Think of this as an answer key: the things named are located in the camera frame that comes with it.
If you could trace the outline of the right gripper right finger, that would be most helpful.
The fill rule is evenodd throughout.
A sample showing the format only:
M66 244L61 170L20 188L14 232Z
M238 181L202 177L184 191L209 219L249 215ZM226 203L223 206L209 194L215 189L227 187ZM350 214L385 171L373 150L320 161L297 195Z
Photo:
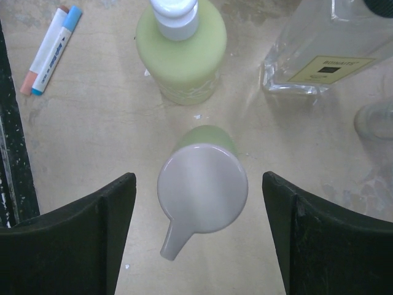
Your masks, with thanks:
M392 294L392 223L268 171L262 192L286 294Z

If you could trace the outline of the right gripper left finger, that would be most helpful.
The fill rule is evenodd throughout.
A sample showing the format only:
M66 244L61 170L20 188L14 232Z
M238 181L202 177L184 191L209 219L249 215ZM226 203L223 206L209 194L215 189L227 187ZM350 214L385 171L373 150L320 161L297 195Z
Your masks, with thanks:
M1 294L114 294L136 200L125 173L56 210L1 228Z

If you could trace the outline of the green bottle beige cap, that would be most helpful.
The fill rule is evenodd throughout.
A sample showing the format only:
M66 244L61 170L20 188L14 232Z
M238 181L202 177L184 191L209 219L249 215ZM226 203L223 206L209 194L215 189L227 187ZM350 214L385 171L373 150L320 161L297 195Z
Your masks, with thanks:
M157 179L160 206L169 219L163 258L173 261L193 234L217 232L245 207L249 183L230 135L201 125L175 145Z

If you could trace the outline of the clear bottle yellow label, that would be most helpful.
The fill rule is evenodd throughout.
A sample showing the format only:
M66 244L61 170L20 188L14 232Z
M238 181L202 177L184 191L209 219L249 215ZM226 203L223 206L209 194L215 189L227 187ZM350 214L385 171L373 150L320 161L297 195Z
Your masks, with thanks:
M269 92L316 95L392 56L392 1L301 1L263 61Z

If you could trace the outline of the green pump bottle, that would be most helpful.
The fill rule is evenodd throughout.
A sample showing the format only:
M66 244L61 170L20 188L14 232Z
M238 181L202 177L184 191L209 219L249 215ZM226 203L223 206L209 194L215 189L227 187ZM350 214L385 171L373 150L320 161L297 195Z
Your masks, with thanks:
M211 1L151 1L138 21L136 46L162 94L192 105L217 87L227 31Z

